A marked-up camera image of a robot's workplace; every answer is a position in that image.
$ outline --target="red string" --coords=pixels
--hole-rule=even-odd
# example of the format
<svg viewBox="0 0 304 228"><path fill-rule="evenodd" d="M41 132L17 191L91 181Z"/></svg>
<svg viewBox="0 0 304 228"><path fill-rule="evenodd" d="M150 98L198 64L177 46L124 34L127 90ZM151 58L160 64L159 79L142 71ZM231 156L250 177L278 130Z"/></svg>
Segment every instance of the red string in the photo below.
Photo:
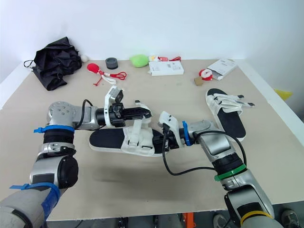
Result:
<svg viewBox="0 0 304 228"><path fill-rule="evenodd" d="M98 80L98 82L93 83L93 85L95 85L95 86L98 86L98 85L99 85L99 83L100 83L100 81L101 81L101 79L103 79L103 77L101 77L101 73L100 73L100 71L98 71L98 73L100 74L100 79Z"/></svg>
<svg viewBox="0 0 304 228"><path fill-rule="evenodd" d="M119 72L118 74L110 74L110 76L118 78L120 80L125 80L125 78L127 77L127 73L123 71L123 72Z"/></svg>
<svg viewBox="0 0 304 228"><path fill-rule="evenodd" d="M177 56L176 58L171 59L170 61L181 61L181 57Z"/></svg>

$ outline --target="green ring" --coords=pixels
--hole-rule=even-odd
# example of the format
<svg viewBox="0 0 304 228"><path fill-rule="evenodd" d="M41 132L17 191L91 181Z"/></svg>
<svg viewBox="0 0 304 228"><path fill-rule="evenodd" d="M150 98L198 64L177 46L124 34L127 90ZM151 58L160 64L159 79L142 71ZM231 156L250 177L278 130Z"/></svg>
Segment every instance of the green ring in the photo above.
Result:
<svg viewBox="0 0 304 228"><path fill-rule="evenodd" d="M245 164L242 164L240 165L239 167L235 168L234 170L231 170L229 172L225 172L221 175L216 175L214 176L214 180L215 181L221 181L222 179L225 179L227 177L231 177L239 172L241 172L242 170L246 169L246 165Z"/></svg>

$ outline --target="black umbrella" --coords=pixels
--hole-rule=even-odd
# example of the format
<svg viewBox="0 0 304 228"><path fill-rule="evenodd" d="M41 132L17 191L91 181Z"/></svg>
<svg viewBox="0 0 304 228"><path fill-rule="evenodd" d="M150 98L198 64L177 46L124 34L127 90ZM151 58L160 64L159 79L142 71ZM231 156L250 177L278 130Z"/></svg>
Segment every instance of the black umbrella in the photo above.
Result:
<svg viewBox="0 0 304 228"><path fill-rule="evenodd" d="M34 62L33 72L48 91L66 85L62 77L73 74L81 67L78 51L70 45L67 37L37 51Z"/></svg>

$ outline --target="red object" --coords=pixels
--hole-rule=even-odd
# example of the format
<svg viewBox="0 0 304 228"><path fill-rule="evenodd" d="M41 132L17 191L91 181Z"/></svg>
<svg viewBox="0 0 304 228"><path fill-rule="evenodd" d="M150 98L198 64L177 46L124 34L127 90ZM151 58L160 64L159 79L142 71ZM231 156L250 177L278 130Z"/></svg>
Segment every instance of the red object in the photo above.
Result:
<svg viewBox="0 0 304 228"><path fill-rule="evenodd" d="M210 80L213 78L213 75L210 75L210 76L208 76L208 77L205 77L205 76L202 74L204 70L206 70L206 69L200 70L199 76L201 77L202 80L210 81Z"/></svg>
<svg viewBox="0 0 304 228"><path fill-rule="evenodd" d="M89 63L86 68L89 70L89 71L92 71L93 73L97 74L98 71L99 71L99 66L95 63Z"/></svg>
<svg viewBox="0 0 304 228"><path fill-rule="evenodd" d="M118 74L109 74L109 73L105 73L104 71L102 71L101 69L99 69L99 66L96 63L89 63L86 68L95 73L95 74L100 74L101 75L105 75L105 76L110 76L110 77L115 77L118 78L120 80L125 80L125 78L127 77L127 73L126 72L119 72ZM93 85L98 86L100 81L101 81L102 77L100 77L100 79L98 80L98 82L93 83Z"/></svg>
<svg viewBox="0 0 304 228"><path fill-rule="evenodd" d="M173 58L173 59L171 59L171 60L169 60L167 57L158 57L158 59L159 59L160 61L180 61L180 60L181 60L181 57L180 57L180 56L177 56L177 57L175 57L175 58Z"/></svg>
<svg viewBox="0 0 304 228"><path fill-rule="evenodd" d="M171 59L170 61L181 61L181 57L177 56L176 58Z"/></svg>
<svg viewBox="0 0 304 228"><path fill-rule="evenodd" d="M185 220L186 228L195 228L196 227L196 224L194 222L194 214L193 214L193 212L183 213L182 216L183 216L183 218Z"/></svg>
<svg viewBox="0 0 304 228"><path fill-rule="evenodd" d="M160 61L169 61L169 59L167 58L167 57L158 57L158 59L160 60Z"/></svg>

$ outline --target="red balloon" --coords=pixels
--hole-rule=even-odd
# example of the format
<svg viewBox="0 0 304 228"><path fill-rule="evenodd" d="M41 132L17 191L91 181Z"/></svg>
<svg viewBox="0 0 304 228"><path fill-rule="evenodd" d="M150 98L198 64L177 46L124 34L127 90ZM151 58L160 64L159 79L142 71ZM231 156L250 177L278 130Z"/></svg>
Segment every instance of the red balloon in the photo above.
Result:
<svg viewBox="0 0 304 228"><path fill-rule="evenodd" d="M99 71L99 66L95 63L90 63L86 67L89 71L92 71L93 73L97 74Z"/></svg>

